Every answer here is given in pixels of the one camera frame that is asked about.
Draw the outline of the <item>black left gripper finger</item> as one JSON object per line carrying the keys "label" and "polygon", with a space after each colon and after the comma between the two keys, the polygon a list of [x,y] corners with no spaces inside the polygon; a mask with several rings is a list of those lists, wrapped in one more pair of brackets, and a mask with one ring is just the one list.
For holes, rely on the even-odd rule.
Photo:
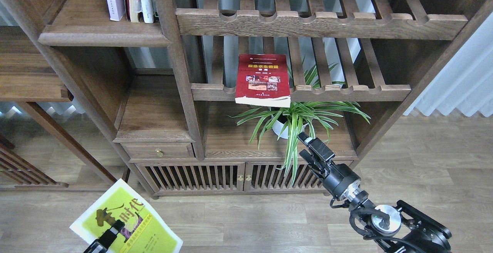
{"label": "black left gripper finger", "polygon": [[106,253],[124,226],[125,223],[123,223],[123,221],[116,220],[116,222],[113,223],[113,225],[106,230],[102,236],[95,239],[95,241],[88,246],[88,248],[86,248],[84,253]]}

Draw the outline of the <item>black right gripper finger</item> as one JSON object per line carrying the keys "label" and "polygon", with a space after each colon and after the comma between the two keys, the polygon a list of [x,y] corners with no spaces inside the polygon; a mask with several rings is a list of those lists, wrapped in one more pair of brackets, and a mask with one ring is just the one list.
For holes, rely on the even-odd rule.
{"label": "black right gripper finger", "polygon": [[335,157],[331,151],[319,138],[311,138],[304,132],[301,132],[298,139],[308,148],[308,152],[319,158],[322,164],[330,164]]}

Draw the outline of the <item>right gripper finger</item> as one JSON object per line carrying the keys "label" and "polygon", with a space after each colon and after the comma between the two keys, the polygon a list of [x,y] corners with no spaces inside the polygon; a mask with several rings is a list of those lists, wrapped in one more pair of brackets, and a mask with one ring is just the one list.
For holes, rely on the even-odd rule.
{"label": "right gripper finger", "polygon": [[300,152],[300,156],[307,162],[308,166],[310,167],[310,170],[314,173],[314,175],[324,176],[324,167],[323,164],[320,162],[319,158],[311,155],[306,150],[302,150]]}

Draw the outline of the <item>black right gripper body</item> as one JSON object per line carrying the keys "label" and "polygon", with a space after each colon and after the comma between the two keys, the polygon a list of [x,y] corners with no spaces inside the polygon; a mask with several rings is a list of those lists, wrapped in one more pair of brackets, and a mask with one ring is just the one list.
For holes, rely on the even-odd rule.
{"label": "black right gripper body", "polygon": [[346,164],[315,162],[312,172],[322,181],[323,187],[339,201],[352,201],[361,192],[361,178]]}

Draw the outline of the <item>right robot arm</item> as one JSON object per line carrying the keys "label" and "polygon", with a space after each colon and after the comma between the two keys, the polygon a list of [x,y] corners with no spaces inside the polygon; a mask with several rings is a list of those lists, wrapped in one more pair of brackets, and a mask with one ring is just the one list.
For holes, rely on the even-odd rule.
{"label": "right robot arm", "polygon": [[345,164],[333,162],[334,153],[318,138],[304,132],[298,139],[307,149],[300,156],[322,181],[333,201],[350,211],[351,227],[386,253],[449,253],[450,230],[405,201],[396,206],[375,205],[360,188],[361,178]]}

